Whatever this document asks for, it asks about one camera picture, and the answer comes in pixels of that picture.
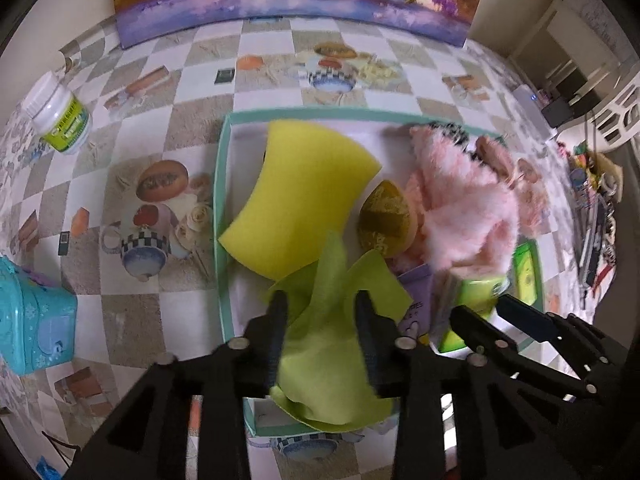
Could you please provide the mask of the white lattice chair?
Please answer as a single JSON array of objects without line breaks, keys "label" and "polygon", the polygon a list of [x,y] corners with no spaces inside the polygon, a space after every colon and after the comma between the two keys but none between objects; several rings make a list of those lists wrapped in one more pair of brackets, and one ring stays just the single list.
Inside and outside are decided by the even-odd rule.
[{"label": "white lattice chair", "polygon": [[616,150],[639,133],[639,63],[588,116],[587,148],[593,152]]}]

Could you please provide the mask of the black power adapter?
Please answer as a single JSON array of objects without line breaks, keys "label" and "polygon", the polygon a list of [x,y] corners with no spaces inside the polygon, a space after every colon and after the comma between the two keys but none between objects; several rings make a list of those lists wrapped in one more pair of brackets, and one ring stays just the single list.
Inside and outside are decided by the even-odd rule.
[{"label": "black power adapter", "polygon": [[574,110],[565,98],[557,98],[549,102],[542,108],[541,114],[550,128],[558,128],[575,117]]}]

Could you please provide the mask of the teal white shallow box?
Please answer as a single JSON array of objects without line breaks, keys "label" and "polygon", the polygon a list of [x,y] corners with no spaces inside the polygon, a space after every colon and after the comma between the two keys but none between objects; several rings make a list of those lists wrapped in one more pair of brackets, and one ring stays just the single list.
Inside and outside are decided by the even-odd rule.
[{"label": "teal white shallow box", "polygon": [[[354,220],[387,177],[419,178],[419,237],[386,258],[359,246]],[[510,268],[518,196],[426,119],[382,110],[280,108],[224,118],[214,177],[215,273],[222,333],[264,312],[271,289],[291,311],[277,380],[244,402],[256,437],[346,432],[390,416],[357,344],[352,302],[368,292],[379,314],[410,306],[396,270]]]}]

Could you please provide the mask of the green tissue pack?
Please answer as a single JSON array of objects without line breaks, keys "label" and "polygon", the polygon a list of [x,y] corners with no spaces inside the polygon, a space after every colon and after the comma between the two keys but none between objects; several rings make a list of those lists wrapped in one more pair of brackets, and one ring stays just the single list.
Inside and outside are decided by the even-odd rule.
[{"label": "green tissue pack", "polygon": [[440,291],[438,310],[431,329],[432,346],[440,353],[462,350],[465,344],[451,328],[449,315],[457,306],[469,307],[488,320],[509,279],[489,266],[459,266],[448,271]]},{"label": "green tissue pack", "polygon": [[537,243],[526,240],[515,249],[512,259],[513,296],[539,312],[544,310],[544,289]]}]

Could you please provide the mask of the teal plastic case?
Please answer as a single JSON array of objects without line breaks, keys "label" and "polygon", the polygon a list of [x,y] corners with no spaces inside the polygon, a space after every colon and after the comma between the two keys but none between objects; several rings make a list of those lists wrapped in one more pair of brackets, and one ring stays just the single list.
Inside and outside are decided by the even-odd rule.
[{"label": "teal plastic case", "polygon": [[77,297],[1,258],[1,356],[18,376],[73,359]]}]

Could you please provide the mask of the lime green cloth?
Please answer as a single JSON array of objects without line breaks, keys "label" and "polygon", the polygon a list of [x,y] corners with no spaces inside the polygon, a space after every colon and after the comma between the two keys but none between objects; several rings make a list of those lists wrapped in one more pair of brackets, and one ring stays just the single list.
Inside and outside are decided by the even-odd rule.
[{"label": "lime green cloth", "polygon": [[288,327],[271,399],[286,414],[315,430],[346,432],[382,422],[394,402],[369,385],[359,347],[354,302],[369,293],[378,314],[399,322],[412,303],[375,250],[354,264],[332,232],[320,258],[271,286],[288,300]]}]

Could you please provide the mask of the white green pill bottle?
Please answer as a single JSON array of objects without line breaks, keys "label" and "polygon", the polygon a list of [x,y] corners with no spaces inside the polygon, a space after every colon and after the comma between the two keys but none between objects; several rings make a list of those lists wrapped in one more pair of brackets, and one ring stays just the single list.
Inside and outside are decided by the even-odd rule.
[{"label": "white green pill bottle", "polygon": [[63,155],[77,152],[91,130],[88,108],[53,72],[43,74],[32,85],[21,109],[41,139]]}]

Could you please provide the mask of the pink floral scrunchie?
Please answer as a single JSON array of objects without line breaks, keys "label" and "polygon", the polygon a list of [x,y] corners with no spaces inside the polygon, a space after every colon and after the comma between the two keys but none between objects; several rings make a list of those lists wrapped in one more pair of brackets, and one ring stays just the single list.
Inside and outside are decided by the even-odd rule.
[{"label": "pink floral scrunchie", "polygon": [[514,158],[498,141],[480,136],[475,153],[515,193],[521,234],[535,238],[549,213],[549,199],[539,171],[525,158]]}]

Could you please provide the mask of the white power strip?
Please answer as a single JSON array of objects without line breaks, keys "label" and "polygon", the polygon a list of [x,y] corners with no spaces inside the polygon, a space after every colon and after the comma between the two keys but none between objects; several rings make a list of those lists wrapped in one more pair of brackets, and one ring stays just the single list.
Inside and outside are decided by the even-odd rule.
[{"label": "white power strip", "polygon": [[527,84],[520,84],[512,91],[512,94],[514,99],[520,103],[520,107],[524,110],[524,115],[534,125],[541,139],[544,141],[553,139],[558,132],[544,118],[536,93]]}]

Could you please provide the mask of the pink fuzzy cloth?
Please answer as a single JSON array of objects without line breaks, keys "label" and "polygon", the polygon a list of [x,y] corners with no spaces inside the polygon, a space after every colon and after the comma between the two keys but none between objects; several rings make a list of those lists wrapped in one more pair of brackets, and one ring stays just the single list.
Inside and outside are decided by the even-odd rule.
[{"label": "pink fuzzy cloth", "polygon": [[416,213],[416,236],[390,260],[395,272],[422,263],[436,273],[455,266],[509,270],[518,241],[518,200],[488,166],[432,126],[409,130],[418,169],[404,194]]}]

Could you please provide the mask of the purple wet wipes pack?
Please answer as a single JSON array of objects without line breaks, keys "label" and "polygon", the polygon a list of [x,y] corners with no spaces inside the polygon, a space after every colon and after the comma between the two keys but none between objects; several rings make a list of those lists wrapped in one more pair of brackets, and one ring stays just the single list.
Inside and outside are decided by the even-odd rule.
[{"label": "purple wet wipes pack", "polygon": [[421,344],[428,344],[432,324],[433,272],[424,263],[400,274],[398,280],[412,300],[398,323],[398,330]]}]

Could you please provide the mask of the leopard print scrunchie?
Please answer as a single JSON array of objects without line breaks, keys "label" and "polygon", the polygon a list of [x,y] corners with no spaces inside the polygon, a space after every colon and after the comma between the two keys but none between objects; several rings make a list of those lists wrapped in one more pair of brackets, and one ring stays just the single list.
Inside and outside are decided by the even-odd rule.
[{"label": "leopard print scrunchie", "polygon": [[462,128],[454,122],[429,122],[428,125],[454,142],[455,146],[461,148],[462,151],[469,155],[473,160],[480,159],[475,148],[472,147],[471,137],[465,128]]}]

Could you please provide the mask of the yellow sponge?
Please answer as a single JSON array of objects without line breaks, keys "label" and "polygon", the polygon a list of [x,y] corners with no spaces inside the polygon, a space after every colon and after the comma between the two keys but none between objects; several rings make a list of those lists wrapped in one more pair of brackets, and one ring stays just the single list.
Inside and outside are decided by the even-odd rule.
[{"label": "yellow sponge", "polygon": [[318,260],[329,232],[344,232],[380,170],[344,134],[316,122],[274,120],[253,191],[219,243],[248,270],[279,281]]}]

